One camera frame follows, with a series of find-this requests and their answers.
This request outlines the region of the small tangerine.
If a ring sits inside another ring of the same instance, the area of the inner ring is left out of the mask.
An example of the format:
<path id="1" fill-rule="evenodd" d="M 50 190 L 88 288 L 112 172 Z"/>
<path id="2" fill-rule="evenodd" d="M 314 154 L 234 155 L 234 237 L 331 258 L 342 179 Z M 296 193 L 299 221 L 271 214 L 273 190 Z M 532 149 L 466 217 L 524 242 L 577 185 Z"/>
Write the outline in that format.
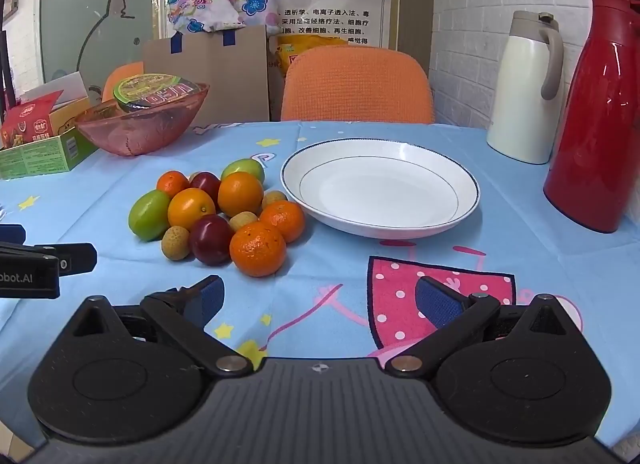
<path id="1" fill-rule="evenodd" d="M 189 179 L 186 178 L 182 172 L 171 170 L 170 172 L 165 172 L 160 176 L 160 178 L 158 178 L 155 189 L 162 191 L 170 198 L 173 198 L 179 192 L 186 190 L 188 187 L 190 187 Z"/>

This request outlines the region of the dark red plum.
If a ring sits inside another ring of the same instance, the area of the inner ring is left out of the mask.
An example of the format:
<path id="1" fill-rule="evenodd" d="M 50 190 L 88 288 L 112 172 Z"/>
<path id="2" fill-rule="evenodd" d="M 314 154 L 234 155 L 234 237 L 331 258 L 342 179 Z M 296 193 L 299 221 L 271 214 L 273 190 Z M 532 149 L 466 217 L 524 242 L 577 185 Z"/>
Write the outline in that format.
<path id="1" fill-rule="evenodd" d="M 218 266 L 230 258 L 233 230 L 218 215 L 199 219 L 190 232 L 190 249 L 194 257 L 206 266 Z"/>
<path id="2" fill-rule="evenodd" d="M 211 172 L 198 172 L 191 177 L 190 187 L 204 191 L 213 200 L 216 208 L 219 208 L 218 192 L 220 180 L 216 175 Z"/>

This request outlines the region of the floral cloth bundle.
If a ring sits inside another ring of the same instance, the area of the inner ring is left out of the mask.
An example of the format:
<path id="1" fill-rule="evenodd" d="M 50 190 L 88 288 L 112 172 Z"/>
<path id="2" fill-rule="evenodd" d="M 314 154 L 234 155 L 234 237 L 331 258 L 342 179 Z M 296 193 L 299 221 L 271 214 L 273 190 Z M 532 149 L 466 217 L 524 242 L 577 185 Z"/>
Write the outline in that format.
<path id="1" fill-rule="evenodd" d="M 280 33 L 276 0 L 165 0 L 166 20 L 175 32 L 215 33 L 264 26 L 269 36 Z"/>

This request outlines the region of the red thermos jug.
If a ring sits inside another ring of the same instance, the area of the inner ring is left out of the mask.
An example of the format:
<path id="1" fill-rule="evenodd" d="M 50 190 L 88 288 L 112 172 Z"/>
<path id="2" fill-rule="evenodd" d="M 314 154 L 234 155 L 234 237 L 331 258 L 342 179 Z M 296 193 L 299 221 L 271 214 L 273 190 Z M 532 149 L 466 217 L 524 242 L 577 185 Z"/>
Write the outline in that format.
<path id="1" fill-rule="evenodd" d="M 639 171 L 639 1 L 592 0 L 544 195 L 565 216 L 617 230 Z"/>

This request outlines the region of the framed chinese poster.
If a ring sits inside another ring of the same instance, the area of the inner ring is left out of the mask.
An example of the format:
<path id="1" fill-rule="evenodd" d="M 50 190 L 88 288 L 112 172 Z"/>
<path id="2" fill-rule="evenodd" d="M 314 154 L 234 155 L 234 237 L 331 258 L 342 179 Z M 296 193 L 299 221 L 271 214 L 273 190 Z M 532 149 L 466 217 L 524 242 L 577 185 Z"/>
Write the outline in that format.
<path id="1" fill-rule="evenodd" d="M 153 37 L 175 34 L 174 16 L 186 7 L 185 30 L 199 32 L 207 25 L 200 14 L 220 0 L 153 0 Z M 332 37 L 355 45 L 395 49 L 399 0 L 228 0 L 239 21 L 261 26 L 271 36 Z"/>

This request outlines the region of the large orange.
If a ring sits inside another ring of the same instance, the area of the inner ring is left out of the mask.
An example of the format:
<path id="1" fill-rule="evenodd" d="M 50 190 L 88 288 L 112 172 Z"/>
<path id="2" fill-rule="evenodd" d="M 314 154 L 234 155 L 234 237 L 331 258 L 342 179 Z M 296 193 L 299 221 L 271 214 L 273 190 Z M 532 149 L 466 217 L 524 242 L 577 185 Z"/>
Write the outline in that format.
<path id="1" fill-rule="evenodd" d="M 218 206 L 230 218 L 243 212 L 257 214 L 263 197 L 262 183 L 256 177 L 248 172 L 235 172 L 221 181 Z"/>
<path id="2" fill-rule="evenodd" d="M 187 188 L 177 193 L 170 201 L 167 211 L 168 224 L 191 230 L 201 218 L 216 215 L 213 199 L 203 190 Z"/>

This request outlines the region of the yellow snack bag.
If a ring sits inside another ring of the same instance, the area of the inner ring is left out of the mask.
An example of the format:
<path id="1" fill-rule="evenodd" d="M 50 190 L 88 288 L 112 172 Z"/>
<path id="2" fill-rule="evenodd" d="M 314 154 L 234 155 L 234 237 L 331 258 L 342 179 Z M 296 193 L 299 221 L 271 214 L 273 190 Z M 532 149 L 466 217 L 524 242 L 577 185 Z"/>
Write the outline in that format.
<path id="1" fill-rule="evenodd" d="M 303 52 L 323 46 L 343 46 L 347 42 L 339 37 L 313 34 L 282 34 L 277 37 L 276 59 L 283 76 L 293 61 Z"/>

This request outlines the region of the green cardboard box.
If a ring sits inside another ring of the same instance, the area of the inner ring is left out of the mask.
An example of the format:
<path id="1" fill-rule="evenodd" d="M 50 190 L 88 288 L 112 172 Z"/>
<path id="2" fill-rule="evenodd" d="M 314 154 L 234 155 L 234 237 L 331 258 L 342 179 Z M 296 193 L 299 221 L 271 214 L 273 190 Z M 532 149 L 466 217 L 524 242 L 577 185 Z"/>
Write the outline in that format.
<path id="1" fill-rule="evenodd" d="M 55 137 L 5 148 L 1 139 L 1 178 L 5 180 L 70 172 L 98 148 L 75 127 L 75 118 L 90 108 L 90 100 L 67 102 L 50 114 Z"/>

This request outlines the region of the pink glass bowl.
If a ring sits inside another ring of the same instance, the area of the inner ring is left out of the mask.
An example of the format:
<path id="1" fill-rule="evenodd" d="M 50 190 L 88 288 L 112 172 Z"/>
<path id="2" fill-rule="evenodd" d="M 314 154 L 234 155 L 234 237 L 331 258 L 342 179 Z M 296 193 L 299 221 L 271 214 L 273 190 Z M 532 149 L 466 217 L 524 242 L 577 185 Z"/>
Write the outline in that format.
<path id="1" fill-rule="evenodd" d="M 75 127 L 98 148 L 119 156 L 139 156 L 163 149 L 191 126 L 209 86 L 161 106 L 125 112 L 116 100 L 93 106 L 75 118 Z"/>

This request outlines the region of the instant noodle cup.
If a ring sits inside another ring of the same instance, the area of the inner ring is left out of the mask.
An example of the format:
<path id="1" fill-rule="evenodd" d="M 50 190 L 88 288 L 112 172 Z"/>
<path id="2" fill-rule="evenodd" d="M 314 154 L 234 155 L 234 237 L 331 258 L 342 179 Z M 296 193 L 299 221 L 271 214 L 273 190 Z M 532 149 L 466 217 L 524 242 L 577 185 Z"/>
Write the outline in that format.
<path id="1" fill-rule="evenodd" d="M 197 83 L 178 75 L 145 73 L 118 82 L 113 97 L 125 112 L 152 109 L 197 94 Z"/>

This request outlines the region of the brown longan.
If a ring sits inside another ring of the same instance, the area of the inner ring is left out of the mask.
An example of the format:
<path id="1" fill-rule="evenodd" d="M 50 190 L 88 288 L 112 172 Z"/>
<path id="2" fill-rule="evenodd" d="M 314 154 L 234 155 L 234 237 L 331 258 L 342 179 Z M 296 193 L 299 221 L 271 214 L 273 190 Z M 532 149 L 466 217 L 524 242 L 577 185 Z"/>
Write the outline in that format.
<path id="1" fill-rule="evenodd" d="M 258 217 L 252 212 L 241 212 L 229 220 L 229 226 L 234 232 L 239 231 L 248 224 L 258 221 Z"/>
<path id="2" fill-rule="evenodd" d="M 288 197 L 281 191 L 278 191 L 278 190 L 268 191 L 264 194 L 264 197 L 262 198 L 262 210 L 264 210 L 265 208 L 267 208 L 268 206 L 274 203 L 286 201 L 287 199 Z"/>
<path id="3" fill-rule="evenodd" d="M 191 254 L 189 243 L 190 232 L 181 226 L 172 226 L 160 241 L 160 249 L 164 256 L 172 262 L 180 262 Z"/>

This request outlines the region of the brown cardboard box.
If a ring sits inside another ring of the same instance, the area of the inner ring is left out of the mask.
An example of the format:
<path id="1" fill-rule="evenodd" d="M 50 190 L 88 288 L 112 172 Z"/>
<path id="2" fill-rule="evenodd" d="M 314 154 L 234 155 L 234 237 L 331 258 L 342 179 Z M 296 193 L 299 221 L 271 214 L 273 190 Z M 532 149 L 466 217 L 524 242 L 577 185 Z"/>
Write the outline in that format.
<path id="1" fill-rule="evenodd" d="M 248 26 L 216 33 L 177 33 L 142 48 L 147 73 L 178 75 L 209 86 L 192 126 L 266 122 L 270 117 L 267 32 Z"/>

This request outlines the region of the white porcelain plate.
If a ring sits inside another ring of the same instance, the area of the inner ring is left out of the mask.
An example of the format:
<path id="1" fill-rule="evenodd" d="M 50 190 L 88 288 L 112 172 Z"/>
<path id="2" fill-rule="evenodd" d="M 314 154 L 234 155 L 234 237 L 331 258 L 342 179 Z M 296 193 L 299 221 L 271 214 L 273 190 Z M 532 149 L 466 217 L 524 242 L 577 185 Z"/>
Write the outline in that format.
<path id="1" fill-rule="evenodd" d="M 315 220 L 376 240 L 436 236 L 480 205 L 480 185 L 462 164 L 392 140 L 310 144 L 283 163 L 280 179 L 286 194 Z"/>

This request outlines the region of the red snack packet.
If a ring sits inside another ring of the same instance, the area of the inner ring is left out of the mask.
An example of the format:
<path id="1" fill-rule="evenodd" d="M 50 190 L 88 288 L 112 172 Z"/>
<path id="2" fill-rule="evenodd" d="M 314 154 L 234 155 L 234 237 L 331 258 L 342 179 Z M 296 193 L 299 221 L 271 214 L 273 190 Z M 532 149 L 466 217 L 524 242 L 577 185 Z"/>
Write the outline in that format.
<path id="1" fill-rule="evenodd" d="M 1 127 L 3 146 L 6 149 L 13 148 L 55 137 L 58 133 L 52 125 L 50 114 L 62 93 L 62 90 L 53 91 L 10 109 Z"/>

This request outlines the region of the green jujube fruit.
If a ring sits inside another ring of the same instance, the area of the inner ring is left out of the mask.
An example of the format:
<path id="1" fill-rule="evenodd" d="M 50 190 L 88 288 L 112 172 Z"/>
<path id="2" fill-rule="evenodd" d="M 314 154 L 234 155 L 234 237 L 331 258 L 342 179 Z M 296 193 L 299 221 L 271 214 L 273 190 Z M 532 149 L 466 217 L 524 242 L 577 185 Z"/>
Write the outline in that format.
<path id="1" fill-rule="evenodd" d="M 255 177 L 261 184 L 265 181 L 265 171 L 258 161 L 254 158 L 241 158 L 240 160 L 230 163 L 222 172 L 221 179 L 225 180 L 229 176 L 237 172 L 245 172 Z"/>
<path id="2" fill-rule="evenodd" d="M 152 190 L 142 195 L 131 207 L 128 215 L 131 232 L 144 242 L 161 238 L 169 228 L 169 203 L 169 195 L 161 190 Z"/>

